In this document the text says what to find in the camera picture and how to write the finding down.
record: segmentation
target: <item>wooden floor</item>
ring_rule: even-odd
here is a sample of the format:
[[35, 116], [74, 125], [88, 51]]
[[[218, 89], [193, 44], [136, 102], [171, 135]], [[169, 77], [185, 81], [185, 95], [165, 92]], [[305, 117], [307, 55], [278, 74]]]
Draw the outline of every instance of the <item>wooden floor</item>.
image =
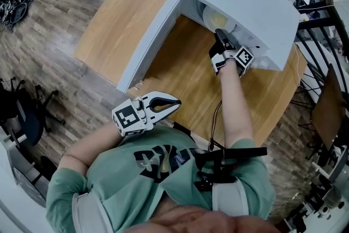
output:
[[[89, 21], [103, 0], [34, 0], [27, 17], [13, 33], [0, 34], [0, 77], [25, 79], [25, 87], [34, 94], [34, 85], [47, 91], [58, 89], [60, 95], [49, 110], [66, 125], [50, 123], [52, 132], [43, 138], [30, 153], [37, 161], [48, 156], [58, 164], [64, 152], [78, 139], [111, 119], [111, 110], [126, 96], [82, 62], [75, 59], [73, 50]], [[306, 96], [295, 98], [304, 100]], [[277, 127], [265, 143], [269, 155], [265, 158], [277, 192], [273, 222], [287, 215], [306, 193], [313, 169], [304, 160], [305, 147], [311, 138], [306, 130], [297, 127], [306, 122], [309, 112], [289, 105]], [[301, 193], [291, 203], [277, 207]]]

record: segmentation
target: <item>person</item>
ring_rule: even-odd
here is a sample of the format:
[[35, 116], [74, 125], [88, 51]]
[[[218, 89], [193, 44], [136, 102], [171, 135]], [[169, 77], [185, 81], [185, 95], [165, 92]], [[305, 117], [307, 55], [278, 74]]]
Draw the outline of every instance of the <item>person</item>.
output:
[[[235, 60], [228, 59], [218, 76], [225, 147], [255, 147]], [[230, 217], [212, 211], [212, 192], [194, 185], [199, 180], [197, 149], [177, 129], [155, 126], [123, 140], [115, 124], [108, 123], [62, 157], [49, 184], [47, 220], [56, 232], [75, 232], [72, 201], [94, 193], [113, 232], [278, 232], [264, 220], [275, 193], [263, 160], [250, 158], [232, 171], [245, 190], [249, 214]]]

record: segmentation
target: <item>open cabinet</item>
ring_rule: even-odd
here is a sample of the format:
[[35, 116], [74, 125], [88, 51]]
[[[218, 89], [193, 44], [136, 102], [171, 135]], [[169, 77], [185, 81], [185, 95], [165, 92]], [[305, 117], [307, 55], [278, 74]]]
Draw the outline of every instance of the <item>open cabinet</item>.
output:
[[226, 31], [231, 41], [255, 56], [252, 67], [283, 70], [299, 22], [288, 0], [167, 0], [133, 53], [117, 89], [126, 92], [141, 81], [180, 14], [214, 32]]

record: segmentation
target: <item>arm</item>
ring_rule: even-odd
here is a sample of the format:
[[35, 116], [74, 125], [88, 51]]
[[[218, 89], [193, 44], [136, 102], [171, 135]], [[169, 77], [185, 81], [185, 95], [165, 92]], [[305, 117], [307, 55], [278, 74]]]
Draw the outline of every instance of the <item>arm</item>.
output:
[[[219, 70], [222, 86], [222, 110], [227, 148], [255, 148], [250, 112], [241, 88], [234, 59], [228, 59]], [[275, 191], [268, 177], [268, 170], [260, 157], [238, 163], [233, 175], [242, 182], [250, 215], [267, 218]]]
[[222, 111], [225, 147], [230, 148], [240, 139], [252, 139], [250, 112], [241, 88], [235, 59], [228, 59], [219, 70], [222, 86]]
[[80, 141], [62, 157], [58, 168], [68, 168], [86, 175], [97, 156], [118, 146], [122, 137], [113, 122], [107, 123]]

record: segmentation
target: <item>chair leg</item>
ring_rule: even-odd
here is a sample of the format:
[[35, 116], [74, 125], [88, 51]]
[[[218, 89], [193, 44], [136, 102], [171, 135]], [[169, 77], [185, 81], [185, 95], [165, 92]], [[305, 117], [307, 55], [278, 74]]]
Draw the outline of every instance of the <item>chair leg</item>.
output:
[[321, 149], [321, 144], [309, 146], [309, 148], [313, 148], [313, 150], [312, 150], [312, 153], [309, 157], [305, 157], [306, 160], [309, 160], [310, 158], [312, 158], [314, 156], [315, 153], [319, 152], [319, 150]]
[[46, 115], [46, 117], [49, 117], [49, 118], [55, 120], [56, 122], [59, 122], [60, 124], [65, 125], [65, 120], [60, 120], [59, 118], [56, 118], [50, 112], [45, 111], [45, 115]]
[[20, 90], [21, 85], [24, 85], [25, 83], [25, 80], [21, 80], [20, 83], [17, 85], [15, 92], [17, 93]]
[[50, 93], [49, 97], [45, 100], [45, 102], [43, 103], [43, 108], [45, 109], [48, 105], [48, 103], [50, 102], [52, 96], [54, 95], [58, 95], [58, 91], [53, 91]]
[[15, 87], [13, 85], [13, 81], [16, 80], [16, 77], [11, 78], [11, 92], [15, 92]]
[[50, 128], [47, 127], [46, 120], [44, 120], [44, 129], [45, 129], [46, 133], [50, 133], [52, 131]]
[[40, 85], [36, 85], [35, 86], [35, 92], [37, 94], [37, 102], [40, 102], [42, 100], [42, 97], [40, 96], [39, 91], [41, 91], [41, 93], [43, 94], [43, 89], [41, 88]]

